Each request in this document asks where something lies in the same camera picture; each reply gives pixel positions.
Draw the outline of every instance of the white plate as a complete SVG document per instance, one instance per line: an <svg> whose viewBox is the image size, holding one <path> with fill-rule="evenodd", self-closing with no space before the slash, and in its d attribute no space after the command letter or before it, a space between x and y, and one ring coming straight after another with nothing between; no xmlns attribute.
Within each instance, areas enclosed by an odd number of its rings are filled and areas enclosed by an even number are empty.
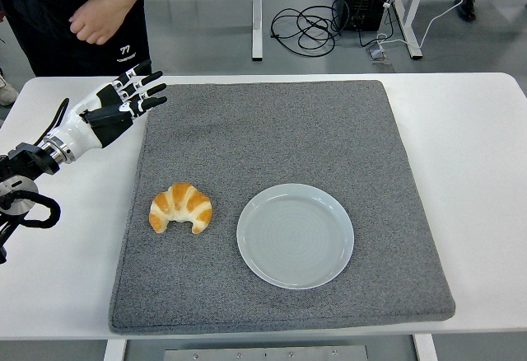
<svg viewBox="0 0 527 361"><path fill-rule="evenodd" d="M354 242L343 206L302 184L276 185L257 194L240 215L237 239L256 275L290 289L318 287L337 277Z"/></svg>

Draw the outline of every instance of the gray floor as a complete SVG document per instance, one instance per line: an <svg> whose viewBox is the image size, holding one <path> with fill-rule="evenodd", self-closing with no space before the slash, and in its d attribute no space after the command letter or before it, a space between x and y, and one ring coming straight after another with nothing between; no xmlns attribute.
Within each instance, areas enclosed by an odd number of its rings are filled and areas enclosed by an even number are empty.
<svg viewBox="0 0 527 361"><path fill-rule="evenodd" d="M461 21L455 11L435 21L422 46L423 59L411 60L401 42L384 45L390 65L368 59L356 32L345 32L335 50L322 58L302 58L287 52L269 37L273 17L282 9L330 5L333 0L263 0L263 61L251 60L251 0L146 0L147 24L155 70L167 75L293 74L293 73L509 73L527 94L527 0L477 0L478 19ZM422 0L413 29L422 40L430 20L447 10L454 0ZM379 32L390 33L383 22ZM363 41L375 37L364 33ZM17 89L34 77L9 25L0 25L0 67ZM394 36L401 38L397 23ZM0 107L0 119L8 116ZM525 359L527 334L435 335L440 361ZM389 338L394 349L410 346L408 337ZM3 360L102 360L102 341L0 342ZM127 359L152 359L170 343L134 341ZM379 359L411 359L401 350Z"/></svg>

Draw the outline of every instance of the sneaker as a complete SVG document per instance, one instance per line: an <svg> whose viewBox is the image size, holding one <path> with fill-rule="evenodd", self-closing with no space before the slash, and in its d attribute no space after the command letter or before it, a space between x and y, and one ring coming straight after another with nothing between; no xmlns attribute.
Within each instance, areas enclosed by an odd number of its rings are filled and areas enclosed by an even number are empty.
<svg viewBox="0 0 527 361"><path fill-rule="evenodd" d="M454 4L461 2L461 0L455 0ZM458 15L464 21L475 21L476 12L474 11L474 0L463 0L460 5L455 9L458 11Z"/></svg>
<svg viewBox="0 0 527 361"><path fill-rule="evenodd" d="M0 75L0 105L10 105L17 97L18 92Z"/></svg>

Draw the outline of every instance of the table leg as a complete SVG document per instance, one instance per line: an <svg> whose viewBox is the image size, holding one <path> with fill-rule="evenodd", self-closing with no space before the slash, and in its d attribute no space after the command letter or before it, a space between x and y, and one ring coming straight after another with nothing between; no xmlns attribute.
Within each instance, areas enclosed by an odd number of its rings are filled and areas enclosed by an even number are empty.
<svg viewBox="0 0 527 361"><path fill-rule="evenodd" d="M105 361L123 361L126 339L109 339L106 343Z"/></svg>
<svg viewBox="0 0 527 361"><path fill-rule="evenodd" d="M436 346L431 334L413 335L413 344L418 361L437 361Z"/></svg>
<svg viewBox="0 0 527 361"><path fill-rule="evenodd" d="M412 22L419 7L421 0L408 0L408 10L404 8L401 0L395 0L394 9L403 32L404 40L408 43L408 52L412 59L422 59L421 48L415 38L415 34L412 29Z"/></svg>
<svg viewBox="0 0 527 361"><path fill-rule="evenodd" d="M262 0L253 0L253 60L262 60L263 56Z"/></svg>

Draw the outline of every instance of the person's arm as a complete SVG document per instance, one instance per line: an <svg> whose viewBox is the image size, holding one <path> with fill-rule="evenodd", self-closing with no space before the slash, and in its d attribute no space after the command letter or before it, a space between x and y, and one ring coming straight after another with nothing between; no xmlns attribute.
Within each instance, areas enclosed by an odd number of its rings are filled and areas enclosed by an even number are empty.
<svg viewBox="0 0 527 361"><path fill-rule="evenodd" d="M123 24L137 0L90 0L69 19L70 30L79 40L102 45Z"/></svg>

